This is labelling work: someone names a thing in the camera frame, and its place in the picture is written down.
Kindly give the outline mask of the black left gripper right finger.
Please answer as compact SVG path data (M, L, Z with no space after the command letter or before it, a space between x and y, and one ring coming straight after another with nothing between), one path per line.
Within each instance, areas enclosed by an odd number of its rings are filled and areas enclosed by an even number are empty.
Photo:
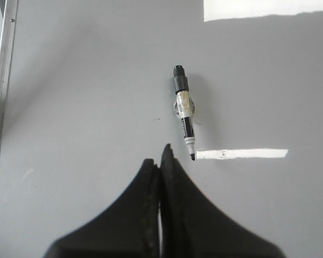
M219 210L193 183L170 144L161 156L163 257L284 257L273 243Z

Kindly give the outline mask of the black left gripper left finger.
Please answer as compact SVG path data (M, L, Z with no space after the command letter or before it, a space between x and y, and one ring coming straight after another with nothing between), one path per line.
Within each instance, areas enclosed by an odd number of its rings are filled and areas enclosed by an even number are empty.
M45 257L159 257L160 170L145 159L125 191L96 218L56 240Z

